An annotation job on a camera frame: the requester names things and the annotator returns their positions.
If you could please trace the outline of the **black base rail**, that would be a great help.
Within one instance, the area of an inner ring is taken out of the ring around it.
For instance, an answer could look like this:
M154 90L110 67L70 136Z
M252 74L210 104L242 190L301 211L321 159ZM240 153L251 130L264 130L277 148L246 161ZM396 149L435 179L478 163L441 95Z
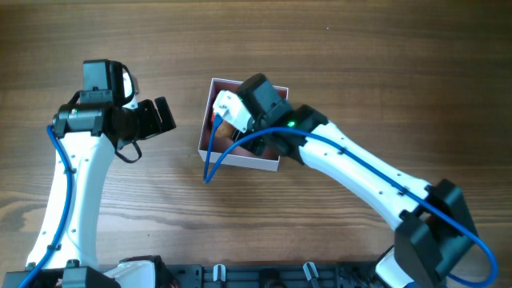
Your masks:
M369 288L385 284L369 262L277 266L168 265L180 287L188 288Z

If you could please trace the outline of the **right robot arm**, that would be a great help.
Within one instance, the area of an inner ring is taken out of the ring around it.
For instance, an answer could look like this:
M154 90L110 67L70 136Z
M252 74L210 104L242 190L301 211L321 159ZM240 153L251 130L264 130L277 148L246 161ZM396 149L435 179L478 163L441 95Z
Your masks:
M250 131L271 130L263 139L281 156L318 170L371 206L394 231L394 244L375 267L388 286L414 282L440 287L472 247L460 231L476 231L461 189L405 174L348 139L308 105L293 108L264 74L235 91L248 109Z

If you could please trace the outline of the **brown plush toy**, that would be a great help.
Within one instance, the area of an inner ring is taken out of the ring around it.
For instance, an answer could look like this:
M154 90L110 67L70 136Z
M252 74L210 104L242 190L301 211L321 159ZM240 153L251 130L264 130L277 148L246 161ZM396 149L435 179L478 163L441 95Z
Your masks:
M216 136L219 138L232 138L233 134L236 132L236 128L229 124L228 122L223 122L219 128L217 128Z

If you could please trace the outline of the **pink white open box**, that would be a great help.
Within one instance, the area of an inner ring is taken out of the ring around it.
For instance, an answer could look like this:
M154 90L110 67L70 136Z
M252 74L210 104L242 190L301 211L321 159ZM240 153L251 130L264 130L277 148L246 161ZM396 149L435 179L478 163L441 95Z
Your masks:
M210 135L212 129L213 104L217 94L221 90L230 90L235 92L242 84L242 81L235 81L223 78L212 78L210 83L210 91L206 100L205 115L202 123L198 152L203 161L206 160L208 145L210 143ZM234 142L228 138L214 137L213 149L210 154L210 162L214 164L221 154ZM267 147L261 156L252 154L248 150L237 147L230 152L222 161L223 166L239 166L256 170L277 171L280 163L280 157Z

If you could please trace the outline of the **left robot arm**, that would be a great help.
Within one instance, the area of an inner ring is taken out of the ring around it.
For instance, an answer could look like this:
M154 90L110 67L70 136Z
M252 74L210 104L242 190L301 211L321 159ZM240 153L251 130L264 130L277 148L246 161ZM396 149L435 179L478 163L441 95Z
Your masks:
M177 287L159 256L125 258L98 268L96 233L106 175L124 146L136 146L176 127L164 97L137 101L126 65L83 63L83 88L46 128L56 150L54 178L41 231L23 271L5 287Z

